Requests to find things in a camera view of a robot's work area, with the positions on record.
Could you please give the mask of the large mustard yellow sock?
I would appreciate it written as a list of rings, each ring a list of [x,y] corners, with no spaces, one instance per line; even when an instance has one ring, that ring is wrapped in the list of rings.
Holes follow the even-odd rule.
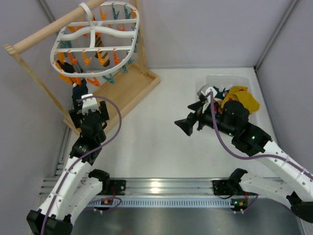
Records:
[[[248,91],[248,87],[233,86],[222,101],[222,109],[228,101],[239,101],[246,109],[249,110],[250,114],[257,112],[260,109],[259,102]]]

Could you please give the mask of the wooden drying rack stand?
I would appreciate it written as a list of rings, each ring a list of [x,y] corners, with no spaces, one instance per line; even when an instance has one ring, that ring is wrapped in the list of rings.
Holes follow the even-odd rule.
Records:
[[[91,11],[101,6],[122,5],[130,8],[131,17],[113,20],[93,21]],[[29,37],[21,40],[15,45],[4,45],[5,50],[12,56],[26,73],[44,90],[54,105],[63,114],[64,123],[76,134],[79,129],[75,128],[71,121],[69,112],[61,105],[59,100],[47,88],[34,70],[23,60],[21,54],[36,44],[58,33],[56,42],[52,48],[52,54],[58,52],[90,52],[100,53],[102,51],[117,52],[127,51],[127,56],[121,61],[115,60],[116,65],[111,69],[98,73],[66,73],[59,71],[66,77],[105,77],[110,75],[115,83],[106,82],[101,85],[94,95],[104,96],[111,99],[116,105],[116,111],[110,110],[112,118],[108,121],[107,131],[112,130],[144,97],[146,97],[159,83],[160,77],[147,68],[146,54],[144,49],[144,36],[140,24],[140,2],[133,0],[130,3],[122,1],[90,0],[81,3],[78,8],[55,20],[46,27],[40,29]],[[61,41],[71,41],[84,34],[90,33],[90,46],[85,48],[57,49]],[[108,34],[119,38],[131,38],[130,46],[118,47],[96,47],[95,37],[97,33]]]

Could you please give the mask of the aluminium mounting rail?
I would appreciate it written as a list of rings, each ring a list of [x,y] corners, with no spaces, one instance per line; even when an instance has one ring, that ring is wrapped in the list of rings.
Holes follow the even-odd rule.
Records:
[[[125,195],[136,196],[188,196],[188,195],[214,195],[212,181],[223,179],[208,178],[163,178],[163,179],[112,179],[108,174],[103,176],[87,176],[72,185],[75,194],[79,192],[87,192],[92,185],[96,186],[94,193],[90,196],[107,195],[110,180],[126,180]],[[297,204],[303,204],[303,192],[306,192],[306,182],[301,179],[296,181],[284,182],[276,181],[270,178],[262,178],[250,172],[242,172],[234,174],[228,179],[232,183],[236,183],[242,190],[241,195],[259,194],[270,198],[287,207]]]

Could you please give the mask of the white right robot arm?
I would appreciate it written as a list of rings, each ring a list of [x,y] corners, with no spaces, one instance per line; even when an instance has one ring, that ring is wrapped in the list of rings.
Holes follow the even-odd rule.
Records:
[[[236,169],[228,178],[234,194],[251,192],[281,203],[302,220],[313,221],[313,174],[286,154],[272,137],[248,120],[249,111],[238,101],[228,101],[223,112],[205,108],[198,101],[189,105],[192,112],[174,123],[190,136],[208,126],[215,130],[223,148],[240,160],[257,160],[275,173],[281,182]]]

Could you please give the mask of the dark navy sock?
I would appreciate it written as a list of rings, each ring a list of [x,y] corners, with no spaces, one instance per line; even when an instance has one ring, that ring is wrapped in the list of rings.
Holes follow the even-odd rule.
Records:
[[[76,70],[72,64],[69,64],[67,62],[61,63],[60,60],[57,60],[58,66],[67,73],[75,73]]]
[[[81,82],[82,82],[81,85],[77,85],[76,83],[74,83],[72,88],[71,98],[75,110],[80,110],[82,107],[82,104],[78,102],[78,100],[81,99],[81,96],[89,93],[86,80],[82,79]]]

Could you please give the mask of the brown striped sock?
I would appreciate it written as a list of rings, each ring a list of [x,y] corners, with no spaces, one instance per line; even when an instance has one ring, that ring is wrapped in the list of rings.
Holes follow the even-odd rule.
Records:
[[[102,43],[100,33],[96,33],[96,35],[95,35],[95,46],[96,47],[103,47],[104,46]],[[110,65],[110,57],[109,57],[107,51],[96,52],[95,57],[98,59],[101,66],[108,67]]]

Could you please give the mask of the white plastic basket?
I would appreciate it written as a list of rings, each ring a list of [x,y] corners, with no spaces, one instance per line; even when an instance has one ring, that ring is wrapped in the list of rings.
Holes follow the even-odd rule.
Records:
[[[202,83],[198,85],[198,89],[200,89],[202,86],[208,84],[209,86],[213,87],[219,87],[219,86],[224,86],[228,91],[233,87],[233,86],[243,86],[243,87],[248,87],[248,91],[253,95],[255,98],[255,95],[253,94],[253,89],[252,85],[249,81],[248,78],[244,76],[236,76],[236,75],[221,75],[221,74],[211,74],[206,76]],[[220,112],[222,113],[224,108],[221,108],[223,100],[217,99],[214,97],[214,110],[215,112]]]

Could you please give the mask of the dark green sock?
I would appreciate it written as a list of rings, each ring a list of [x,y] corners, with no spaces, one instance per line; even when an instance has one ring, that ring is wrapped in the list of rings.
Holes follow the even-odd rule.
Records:
[[[228,94],[228,90],[224,86],[219,86],[219,87],[213,86],[213,88],[217,92],[215,98],[220,99],[220,100],[224,100],[224,98]]]

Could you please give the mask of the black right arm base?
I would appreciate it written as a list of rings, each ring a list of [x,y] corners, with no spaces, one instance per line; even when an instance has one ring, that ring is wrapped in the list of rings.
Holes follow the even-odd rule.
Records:
[[[222,199],[228,199],[234,195],[241,195],[242,190],[238,184],[232,183],[230,180],[213,180],[213,192],[215,196]]]

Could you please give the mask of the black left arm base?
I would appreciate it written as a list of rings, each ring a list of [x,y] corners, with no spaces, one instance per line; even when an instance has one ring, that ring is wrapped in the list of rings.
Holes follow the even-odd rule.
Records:
[[[110,180],[107,195],[123,196],[125,195],[126,180]]]

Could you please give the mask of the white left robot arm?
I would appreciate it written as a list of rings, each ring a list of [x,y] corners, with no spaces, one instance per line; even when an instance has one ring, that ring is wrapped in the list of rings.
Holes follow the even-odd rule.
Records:
[[[91,98],[83,101],[78,117],[80,137],[70,152],[67,164],[53,190],[27,222],[34,235],[69,235],[80,213],[110,181],[108,173],[91,170],[105,141],[104,128],[109,120],[106,103]]]

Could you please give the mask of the white round clip hanger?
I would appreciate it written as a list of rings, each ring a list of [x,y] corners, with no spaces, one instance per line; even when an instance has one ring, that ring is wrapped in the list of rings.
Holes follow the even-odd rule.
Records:
[[[139,11],[135,6],[130,3],[122,1],[110,1],[102,4],[97,4],[99,8],[102,6],[110,6],[112,8],[113,20],[106,20],[102,17],[101,21],[97,21],[93,17],[91,7],[88,7],[86,3],[81,3],[80,7],[83,8],[86,16],[86,21],[81,20],[79,22],[67,23],[61,28],[57,39],[50,54],[50,62],[53,68],[59,73],[59,77],[66,82],[71,83],[71,78],[80,77],[100,77],[106,75],[112,75],[113,72],[126,67],[126,63],[131,59],[132,54],[137,52],[137,44],[139,43],[139,26],[140,16]],[[102,34],[107,34],[117,38],[130,38],[132,44],[129,46],[114,46],[114,47],[100,47],[96,45],[96,37]],[[61,43],[69,42],[77,39],[81,36],[90,35],[90,44],[88,47],[61,47]],[[66,72],[61,67],[61,64],[66,63],[65,54],[72,66],[77,64],[77,58],[72,56],[73,52],[80,52],[83,56],[85,65],[89,65],[91,58],[88,58],[87,52],[95,52],[98,55],[100,65],[105,64],[105,60],[102,58],[102,52],[113,52],[115,66],[97,73],[70,73]]]

